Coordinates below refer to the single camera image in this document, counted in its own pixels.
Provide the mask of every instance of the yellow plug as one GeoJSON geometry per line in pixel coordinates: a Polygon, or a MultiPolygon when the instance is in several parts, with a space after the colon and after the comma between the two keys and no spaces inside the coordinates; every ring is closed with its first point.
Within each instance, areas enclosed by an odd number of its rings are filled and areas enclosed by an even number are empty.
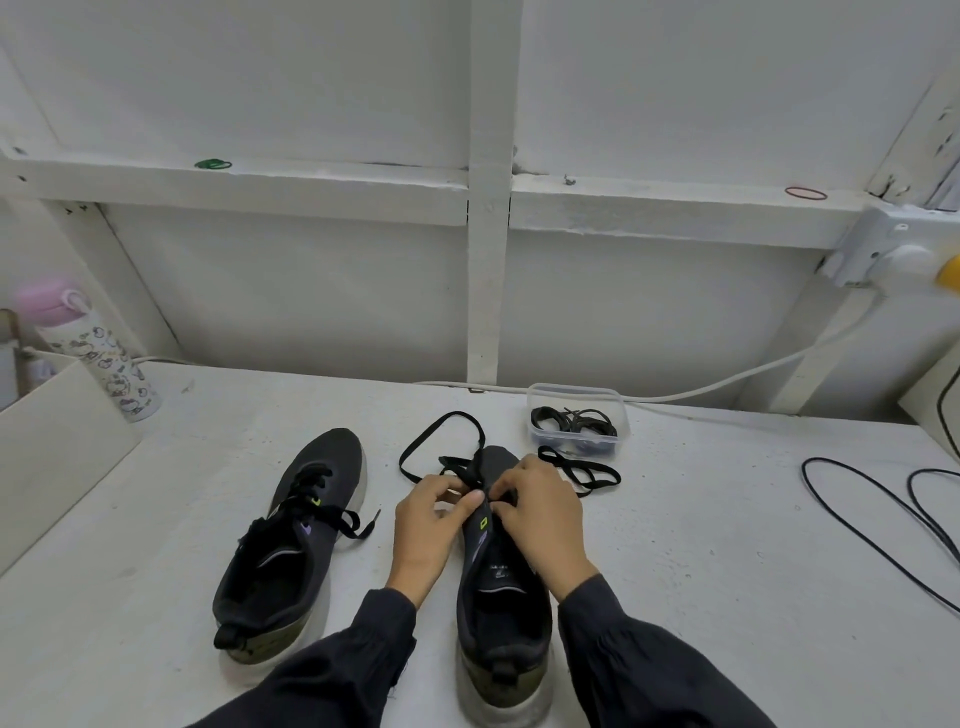
{"type": "Polygon", "coordinates": [[[960,255],[955,255],[937,274],[937,285],[960,294],[960,255]]]}

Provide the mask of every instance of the clear plastic container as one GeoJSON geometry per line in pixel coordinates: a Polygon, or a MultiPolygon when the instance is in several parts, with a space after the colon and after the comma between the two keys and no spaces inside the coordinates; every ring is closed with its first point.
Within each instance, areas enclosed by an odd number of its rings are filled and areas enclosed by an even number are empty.
{"type": "Polygon", "coordinates": [[[565,384],[534,384],[527,390],[527,430],[537,447],[548,445],[568,457],[582,460],[612,459],[620,446],[630,437],[630,421],[623,398],[613,389],[572,387],[565,384]],[[562,432],[551,420],[534,424],[533,413],[540,407],[552,407],[561,413],[577,410],[594,410],[585,413],[602,419],[602,412],[616,428],[616,435],[602,435],[591,429],[580,432],[562,432]]]}

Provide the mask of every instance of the black sleeve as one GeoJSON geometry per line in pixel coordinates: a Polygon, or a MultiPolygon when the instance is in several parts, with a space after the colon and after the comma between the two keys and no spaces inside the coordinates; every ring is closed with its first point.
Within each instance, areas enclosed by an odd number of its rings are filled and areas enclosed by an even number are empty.
{"type": "Polygon", "coordinates": [[[559,614],[573,687],[592,728],[773,728],[697,650],[628,617],[602,575],[570,593],[559,614]]]}
{"type": "Polygon", "coordinates": [[[195,728],[377,726],[414,651],[417,610],[392,589],[367,593],[353,624],[311,644],[195,728]]]}

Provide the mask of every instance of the printed water bottle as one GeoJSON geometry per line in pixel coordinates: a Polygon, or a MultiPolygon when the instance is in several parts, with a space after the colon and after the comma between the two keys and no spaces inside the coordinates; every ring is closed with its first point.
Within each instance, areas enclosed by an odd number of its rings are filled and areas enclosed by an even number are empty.
{"type": "Polygon", "coordinates": [[[156,390],[70,280],[41,280],[17,290],[13,299],[54,352],[85,364],[128,421],[150,417],[160,407],[156,390]]]}

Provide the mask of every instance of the table surface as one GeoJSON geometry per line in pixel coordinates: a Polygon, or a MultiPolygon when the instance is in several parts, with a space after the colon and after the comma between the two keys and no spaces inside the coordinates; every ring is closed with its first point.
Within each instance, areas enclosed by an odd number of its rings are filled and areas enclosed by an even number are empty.
{"type": "MultiPolygon", "coordinates": [[[[530,448],[522,395],[148,364],[165,402],[143,442],[0,578],[0,714],[5,726],[177,726],[239,689],[220,668],[210,604],[250,521],[317,434],[364,444],[361,545],[337,547],[326,633],[347,626],[390,569],[392,509],[409,491],[403,448],[444,412],[475,415],[488,442],[530,448]]],[[[623,484],[584,501],[588,553],[625,609],[704,652],[780,728],[955,725],[960,621],[834,521],[798,468],[811,455],[854,464],[898,493],[920,467],[952,461],[918,427],[686,407],[631,407],[617,457],[623,484]]],[[[470,455],[453,421],[410,461],[470,455]]],[[[848,473],[818,466],[821,492],[921,579],[952,599],[947,554],[848,473]]],[[[956,483],[921,498],[960,534],[956,483]]],[[[453,678],[462,554],[420,610],[419,640],[385,726],[466,725],[453,678]]],[[[559,637],[548,726],[586,726],[559,637]]]]}

